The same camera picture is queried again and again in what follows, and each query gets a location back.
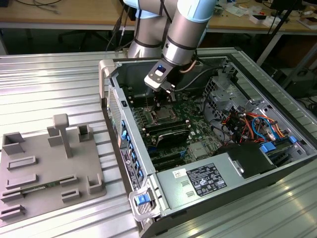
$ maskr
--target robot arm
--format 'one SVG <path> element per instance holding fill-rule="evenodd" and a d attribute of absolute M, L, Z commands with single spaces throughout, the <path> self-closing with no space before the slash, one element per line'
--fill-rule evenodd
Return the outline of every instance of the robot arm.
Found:
<path fill-rule="evenodd" d="M 124 0 L 138 9 L 165 15 L 159 0 Z M 175 88 L 168 76 L 174 75 L 182 66 L 190 63 L 193 54 L 206 33 L 216 0 L 165 0 L 164 5 L 174 16 L 163 47 L 163 58 L 145 78 L 145 84 L 158 92 L 171 93 Z"/>

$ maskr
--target wooden desk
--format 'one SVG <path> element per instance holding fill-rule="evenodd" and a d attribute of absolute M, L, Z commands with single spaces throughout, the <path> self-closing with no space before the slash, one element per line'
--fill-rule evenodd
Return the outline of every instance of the wooden desk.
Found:
<path fill-rule="evenodd" d="M 267 15 L 270 15 L 272 11 L 254 0 L 247 5 L 260 5 Z M 60 14 L 11 0 L 9 7 L 0 8 L 0 28 L 111 30 L 122 7 L 119 0 L 63 0 L 56 3 L 56 9 Z M 264 51 L 258 61 L 259 64 L 265 60 L 282 35 L 317 35 L 317 31 L 312 31 L 298 23 L 298 17 L 290 18 L 291 20 L 282 26 Z M 134 30 L 134 22 L 130 19 L 127 21 L 127 30 Z M 267 31 L 268 27 L 254 24 L 247 16 L 238 17 L 226 11 L 222 16 L 212 17 L 208 29 L 208 32 L 220 33 L 266 34 Z"/>

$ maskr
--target blue latch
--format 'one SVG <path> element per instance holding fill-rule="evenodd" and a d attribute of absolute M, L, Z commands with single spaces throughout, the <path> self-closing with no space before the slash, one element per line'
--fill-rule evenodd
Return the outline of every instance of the blue latch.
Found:
<path fill-rule="evenodd" d="M 275 150 L 276 147 L 275 147 L 275 145 L 273 145 L 272 142 L 267 142 L 267 143 L 262 144 L 262 146 L 260 147 L 260 149 L 261 149 L 264 153 L 267 153 L 267 152 L 269 152 L 269 151 L 271 151 L 271 150 Z"/>
<path fill-rule="evenodd" d="M 295 143 L 297 142 L 297 139 L 296 139 L 293 135 L 291 135 L 291 136 L 289 137 L 289 140 L 290 140 L 293 144 L 295 144 Z"/>
<path fill-rule="evenodd" d="M 140 177 L 140 178 L 143 178 L 142 170 L 139 171 L 139 177 Z"/>
<path fill-rule="evenodd" d="M 135 155 L 134 152 L 132 152 L 132 160 L 133 160 L 133 162 L 134 162 L 136 159 L 137 159 L 137 156 Z"/>
<path fill-rule="evenodd" d="M 122 140 L 125 140 L 126 138 L 127 138 L 127 131 L 124 130 L 124 131 L 122 132 L 121 139 L 122 139 Z"/>
<path fill-rule="evenodd" d="M 148 194 L 143 194 L 135 198 L 137 206 L 146 204 L 151 201 L 150 196 Z"/>

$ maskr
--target cable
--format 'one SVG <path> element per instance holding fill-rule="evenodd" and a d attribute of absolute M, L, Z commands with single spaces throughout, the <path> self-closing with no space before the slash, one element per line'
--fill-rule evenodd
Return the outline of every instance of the cable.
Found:
<path fill-rule="evenodd" d="M 270 33 L 270 31 L 271 31 L 271 29 L 272 29 L 272 27 L 273 27 L 273 25 L 274 25 L 274 22 L 275 22 L 275 19 L 276 19 L 276 16 L 277 16 L 277 13 L 275 14 L 275 16 L 274 16 L 274 20 L 273 20 L 273 22 L 272 22 L 272 25 L 271 25 L 271 27 L 269 28 L 269 30 L 268 30 L 268 35 L 269 35 L 269 33 Z"/>
<path fill-rule="evenodd" d="M 167 11 L 167 9 L 165 7 L 164 1 L 160 0 L 160 3 L 162 4 L 162 7 L 163 7 L 163 9 L 165 11 L 165 14 L 166 14 L 167 18 L 169 19 L 170 22 L 172 22 L 172 18 L 170 18 L 169 14 L 168 14 L 168 11 Z"/>
<path fill-rule="evenodd" d="M 128 21 L 129 12 L 130 12 L 130 7 L 128 7 L 127 16 L 125 17 L 125 20 L 124 20 L 124 25 L 123 25 L 123 29 L 122 29 L 122 33 L 121 33 L 119 45 L 121 45 L 121 41 L 122 41 L 122 38 L 123 38 L 123 36 L 124 36 L 125 27 L 127 26 L 127 21 Z"/>
<path fill-rule="evenodd" d="M 46 11 L 51 11 L 51 12 L 53 12 L 53 13 L 55 13 L 55 14 L 60 14 L 60 12 L 57 11 L 57 10 L 45 8 L 44 6 L 42 6 L 43 3 L 39 2 L 39 1 L 33 0 L 33 3 L 34 3 L 34 5 L 35 5 L 36 7 L 38 7 L 39 9 L 46 10 Z"/>
<path fill-rule="evenodd" d="M 180 72 L 180 73 L 188 73 L 189 71 L 191 71 L 191 70 L 194 68 L 194 66 L 195 66 L 196 63 L 197 63 L 197 60 L 194 60 L 193 63 L 189 66 L 188 69 L 186 69 L 186 70 L 180 70 L 179 72 Z"/>
<path fill-rule="evenodd" d="M 139 29 L 140 29 L 140 17 L 141 17 L 141 13 L 142 13 L 142 10 L 139 11 L 139 15 L 138 15 L 138 23 L 137 23 L 137 29 L 136 29 L 136 33 L 135 33 L 135 36 L 133 38 L 132 41 L 128 42 L 127 44 L 125 44 L 124 46 L 119 46 L 115 52 L 118 52 L 118 51 L 121 51 L 123 48 L 127 47 L 128 45 L 130 45 L 139 35 Z"/>
<path fill-rule="evenodd" d="M 247 125 L 247 127 L 248 127 L 248 129 L 249 129 L 249 132 L 250 132 L 250 134 L 251 134 L 251 139 L 254 139 L 254 134 L 253 134 L 253 131 L 252 131 L 251 127 L 250 127 L 250 124 L 249 124 L 249 122 L 248 122 L 248 120 L 247 120 L 246 117 L 244 117 L 244 119 L 245 119 L 245 121 L 246 121 L 246 125 Z"/>
<path fill-rule="evenodd" d="M 212 67 L 212 68 L 208 68 L 206 70 L 204 70 L 203 72 L 201 72 L 200 74 L 198 74 L 189 84 L 187 84 L 186 86 L 180 88 L 180 89 L 177 89 L 175 90 L 175 92 L 180 92 L 180 91 L 183 91 L 184 89 L 188 88 L 190 85 L 192 85 L 193 82 L 195 82 L 198 78 L 200 78 L 203 74 L 209 72 L 209 71 L 212 71 L 212 70 L 216 70 L 216 69 L 221 69 L 222 66 L 218 66 L 218 67 Z"/>
<path fill-rule="evenodd" d="M 58 3 L 58 2 L 63 1 L 63 0 L 57 0 L 57 1 L 49 2 L 49 3 L 41 3 L 40 5 L 38 5 L 38 4 L 29 4 L 29 3 L 26 3 L 26 2 L 22 2 L 20 0 L 16 0 L 16 1 L 21 3 L 21 4 L 28 5 L 28 6 L 47 6 L 47 5 L 52 5 L 54 3 Z"/>
<path fill-rule="evenodd" d="M 271 6 L 268 6 L 268 5 L 264 4 L 264 2 L 262 2 L 262 4 L 263 4 L 264 6 L 266 6 L 266 7 L 268 7 L 268 8 L 270 8 L 270 7 L 271 7 Z"/>
<path fill-rule="evenodd" d="M 266 142 L 266 138 L 263 135 L 261 135 L 260 133 L 258 133 L 257 130 L 254 128 L 254 122 L 255 122 L 256 119 L 257 118 L 254 118 L 253 121 L 252 121 L 252 129 L 253 129 L 253 131 L 254 131 L 254 133 L 256 135 L 258 135 L 259 137 L 262 137 L 264 139 L 264 142 Z"/>
<path fill-rule="evenodd" d="M 251 117 L 254 117 L 254 118 L 262 117 L 262 118 L 265 118 L 265 119 L 267 119 L 267 120 L 269 120 L 269 121 L 272 121 L 272 122 L 275 121 L 275 120 L 273 120 L 273 119 L 271 119 L 271 118 L 268 118 L 268 117 L 265 116 L 265 115 L 257 115 L 257 114 L 255 114 L 255 113 L 247 113 L 247 115 L 249 115 L 249 116 L 251 116 Z M 281 130 L 279 129 L 278 125 L 275 124 L 274 126 L 276 127 L 276 133 L 277 133 L 281 138 L 285 137 L 284 134 L 283 134 L 283 133 L 281 132 Z"/>
<path fill-rule="evenodd" d="M 115 23 L 114 27 L 113 27 L 113 30 L 112 30 L 112 36 L 107 44 L 107 47 L 106 47 L 106 52 L 108 51 L 108 48 L 112 42 L 112 40 L 114 39 L 114 37 L 116 36 L 117 32 L 120 30 L 120 26 L 121 26 L 121 22 L 122 22 L 122 17 L 123 17 L 123 13 L 124 13 L 124 6 L 122 7 L 122 11 L 121 11 L 121 14 L 117 20 L 117 22 Z"/>

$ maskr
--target warning label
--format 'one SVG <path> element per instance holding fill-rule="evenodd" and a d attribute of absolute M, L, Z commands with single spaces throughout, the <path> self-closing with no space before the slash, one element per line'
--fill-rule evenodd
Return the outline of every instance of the warning label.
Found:
<path fill-rule="evenodd" d="M 216 166 L 211 163 L 187 171 L 187 175 L 198 196 L 202 197 L 221 188 L 227 187 Z"/>

